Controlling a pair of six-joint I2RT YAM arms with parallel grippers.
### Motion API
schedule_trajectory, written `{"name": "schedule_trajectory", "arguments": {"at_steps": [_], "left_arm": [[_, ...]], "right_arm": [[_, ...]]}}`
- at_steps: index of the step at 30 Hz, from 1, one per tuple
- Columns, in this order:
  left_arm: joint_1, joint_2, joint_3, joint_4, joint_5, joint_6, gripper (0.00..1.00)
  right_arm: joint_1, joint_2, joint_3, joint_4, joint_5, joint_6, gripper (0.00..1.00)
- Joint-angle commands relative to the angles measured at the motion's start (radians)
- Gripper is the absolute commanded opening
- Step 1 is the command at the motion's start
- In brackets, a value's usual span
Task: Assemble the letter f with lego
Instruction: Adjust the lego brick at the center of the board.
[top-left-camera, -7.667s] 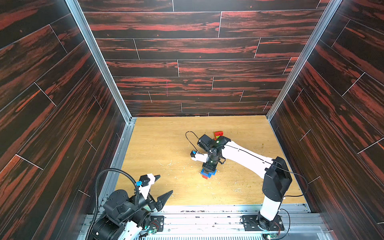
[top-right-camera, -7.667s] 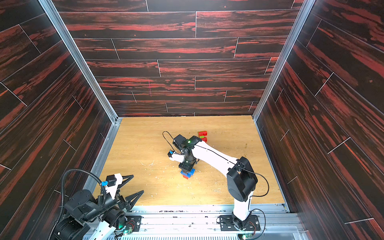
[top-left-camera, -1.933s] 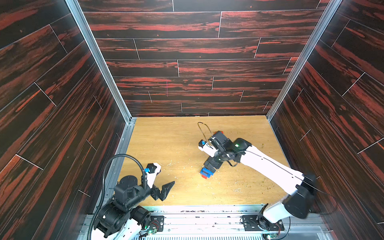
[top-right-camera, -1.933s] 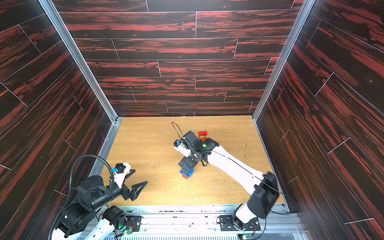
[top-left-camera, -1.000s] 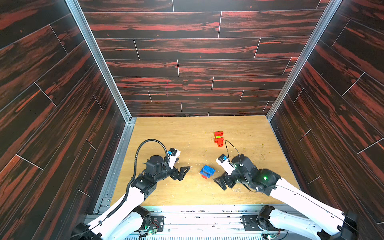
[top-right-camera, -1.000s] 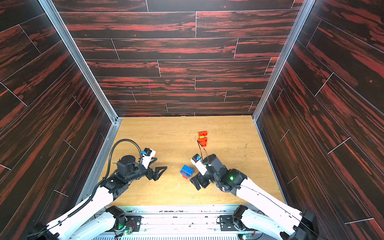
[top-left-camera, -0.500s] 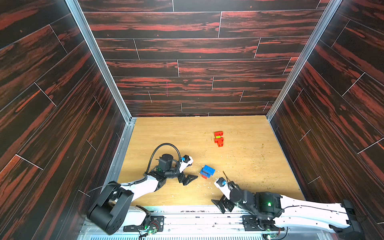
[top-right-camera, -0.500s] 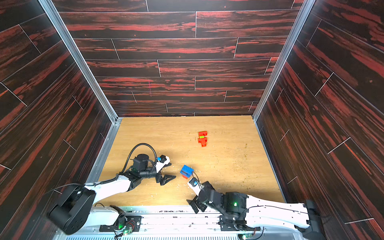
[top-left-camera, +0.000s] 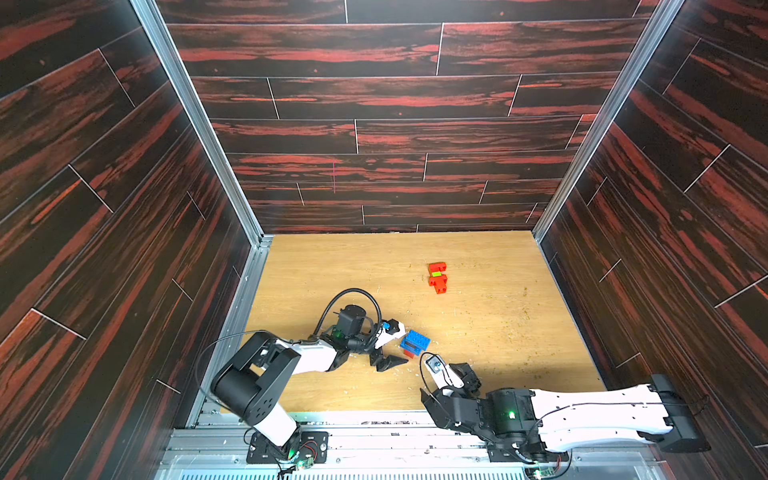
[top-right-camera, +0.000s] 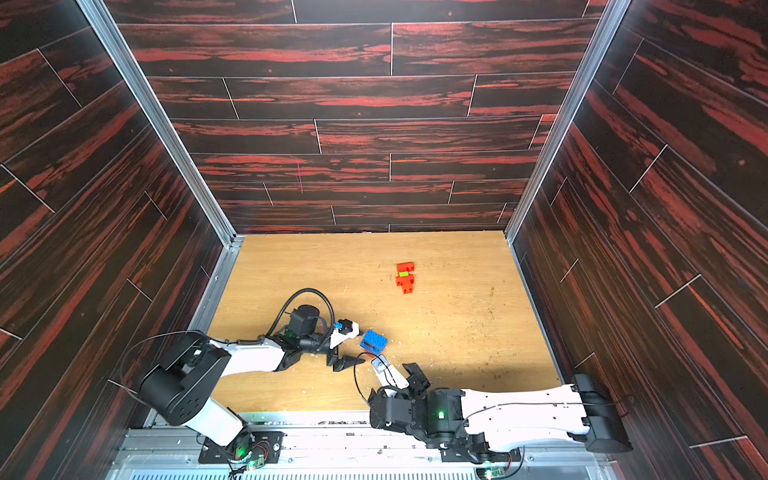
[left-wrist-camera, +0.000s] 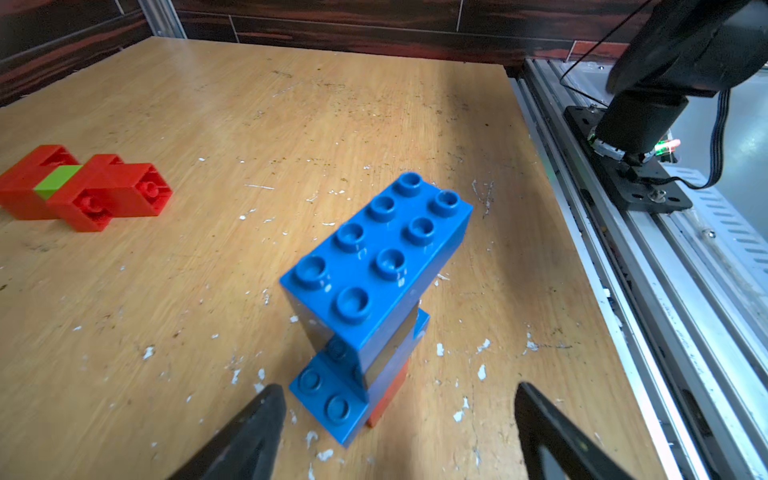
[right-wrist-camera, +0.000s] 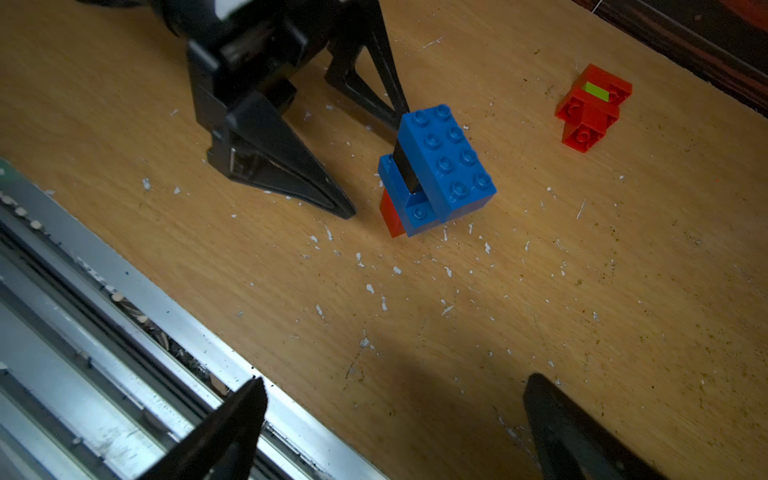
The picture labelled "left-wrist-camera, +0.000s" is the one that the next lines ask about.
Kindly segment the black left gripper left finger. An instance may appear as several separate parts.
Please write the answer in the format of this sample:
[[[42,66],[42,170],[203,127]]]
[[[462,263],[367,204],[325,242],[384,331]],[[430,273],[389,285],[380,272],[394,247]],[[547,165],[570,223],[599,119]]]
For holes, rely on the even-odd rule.
[[[171,477],[270,479],[286,413],[283,387],[266,386]]]

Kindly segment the small red base brick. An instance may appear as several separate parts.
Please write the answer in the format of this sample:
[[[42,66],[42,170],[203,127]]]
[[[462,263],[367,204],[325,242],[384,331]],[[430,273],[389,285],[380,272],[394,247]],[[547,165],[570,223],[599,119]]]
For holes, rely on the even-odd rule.
[[[103,163],[89,193],[113,217],[158,216],[173,191],[149,163]]]

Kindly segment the red tall square brick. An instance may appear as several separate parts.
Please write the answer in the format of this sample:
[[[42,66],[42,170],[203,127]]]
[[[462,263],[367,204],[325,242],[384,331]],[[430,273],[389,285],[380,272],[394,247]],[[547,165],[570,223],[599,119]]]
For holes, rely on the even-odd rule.
[[[379,423],[386,409],[388,408],[388,406],[391,404],[391,402],[393,401],[393,399],[401,389],[407,377],[409,363],[410,361],[407,361],[403,365],[402,369],[400,370],[398,375],[393,380],[392,384],[387,389],[383,398],[379,401],[377,406],[374,408],[371,416],[368,418],[366,422],[366,425],[369,428],[373,429]]]

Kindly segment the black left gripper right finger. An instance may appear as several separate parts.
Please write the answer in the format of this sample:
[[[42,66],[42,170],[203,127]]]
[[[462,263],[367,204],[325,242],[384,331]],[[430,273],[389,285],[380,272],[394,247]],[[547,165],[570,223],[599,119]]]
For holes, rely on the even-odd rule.
[[[629,479],[533,384],[518,384],[514,414],[530,479]]]

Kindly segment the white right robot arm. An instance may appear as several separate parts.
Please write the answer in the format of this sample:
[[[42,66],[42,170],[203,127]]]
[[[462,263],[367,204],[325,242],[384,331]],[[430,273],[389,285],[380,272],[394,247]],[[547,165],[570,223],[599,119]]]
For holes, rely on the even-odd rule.
[[[662,1],[609,73],[596,138],[637,165],[689,97],[729,90],[766,61],[766,2]]]

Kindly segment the green square brick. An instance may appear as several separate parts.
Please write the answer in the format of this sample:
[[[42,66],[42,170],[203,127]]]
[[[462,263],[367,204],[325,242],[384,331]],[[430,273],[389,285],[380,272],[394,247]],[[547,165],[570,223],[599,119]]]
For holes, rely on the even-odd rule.
[[[33,191],[43,200],[49,200],[82,168],[82,165],[60,165],[48,174]]]

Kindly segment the blue long brick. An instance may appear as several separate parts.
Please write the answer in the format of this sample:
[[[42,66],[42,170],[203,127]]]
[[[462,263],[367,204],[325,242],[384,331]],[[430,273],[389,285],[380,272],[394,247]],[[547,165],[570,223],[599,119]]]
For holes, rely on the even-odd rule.
[[[462,243],[473,207],[401,175],[280,279],[367,371]]]
[[[366,425],[403,365],[425,336],[430,315],[418,307],[418,318],[409,337],[397,350],[369,390],[352,359],[353,351],[333,338],[290,384],[290,390],[322,427],[347,448]]]

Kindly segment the red long brick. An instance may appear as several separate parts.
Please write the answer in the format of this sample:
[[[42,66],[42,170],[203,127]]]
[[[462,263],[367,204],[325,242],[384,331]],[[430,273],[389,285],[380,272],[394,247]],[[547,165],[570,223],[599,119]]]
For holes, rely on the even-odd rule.
[[[100,232],[111,222],[113,217],[89,193],[81,193],[70,201],[47,200],[47,206],[77,232]]]
[[[80,163],[62,145],[37,147],[1,175],[1,207],[16,220],[58,219],[34,188],[64,165]]]

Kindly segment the black square brick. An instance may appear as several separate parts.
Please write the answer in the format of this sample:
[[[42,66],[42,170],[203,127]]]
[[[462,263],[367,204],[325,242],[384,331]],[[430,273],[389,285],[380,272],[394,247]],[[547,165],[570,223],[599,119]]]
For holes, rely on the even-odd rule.
[[[371,388],[387,364],[394,357],[397,350],[409,337],[413,336],[413,329],[416,325],[417,318],[418,306],[415,306],[404,319],[403,323],[398,327],[397,331],[384,345],[383,349],[376,356],[371,366],[365,371],[364,376],[362,377],[365,390],[369,390]]]

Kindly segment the small red square brick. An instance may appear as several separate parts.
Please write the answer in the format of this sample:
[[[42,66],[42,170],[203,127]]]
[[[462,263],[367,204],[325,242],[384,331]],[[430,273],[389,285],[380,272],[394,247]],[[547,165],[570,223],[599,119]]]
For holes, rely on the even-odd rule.
[[[70,201],[89,189],[111,189],[118,186],[117,168],[124,165],[115,154],[94,155],[56,192],[51,200]]]

